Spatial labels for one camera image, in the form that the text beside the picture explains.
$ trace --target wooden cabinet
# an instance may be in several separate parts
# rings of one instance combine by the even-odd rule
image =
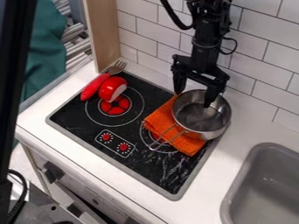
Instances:
[[[84,0],[97,72],[117,60],[120,54],[116,0]]]

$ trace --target sink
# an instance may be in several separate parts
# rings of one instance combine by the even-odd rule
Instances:
[[[298,224],[299,154],[262,143],[249,153],[222,201],[224,224]]]

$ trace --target silver pot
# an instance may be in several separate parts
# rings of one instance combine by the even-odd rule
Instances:
[[[161,147],[161,144],[158,144],[159,141],[176,126],[180,126],[182,131],[164,144],[171,143],[182,135],[211,140],[225,132],[232,118],[232,109],[221,95],[209,108],[204,108],[205,92],[205,90],[197,89],[178,96],[172,106],[172,116],[176,122],[149,146],[153,151]]]

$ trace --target orange towel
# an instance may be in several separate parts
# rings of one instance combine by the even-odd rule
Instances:
[[[172,97],[164,105],[158,108],[154,113],[144,119],[144,128],[151,131],[153,134],[160,136],[164,133],[171,125],[175,123],[172,117],[171,110],[174,101],[177,99],[176,96]],[[169,141],[175,135],[183,131],[184,129],[180,126],[175,126],[173,129],[168,131],[164,136],[164,141]],[[183,152],[188,156],[194,156],[204,145],[204,140],[193,139],[187,136],[180,136],[172,143],[177,150]]]

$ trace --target stove knob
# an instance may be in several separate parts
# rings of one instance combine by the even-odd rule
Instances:
[[[129,145],[127,143],[121,143],[119,149],[120,151],[127,151],[129,149]]]
[[[104,135],[101,136],[101,138],[102,138],[105,142],[111,140],[111,136],[110,136],[109,134],[104,134]]]

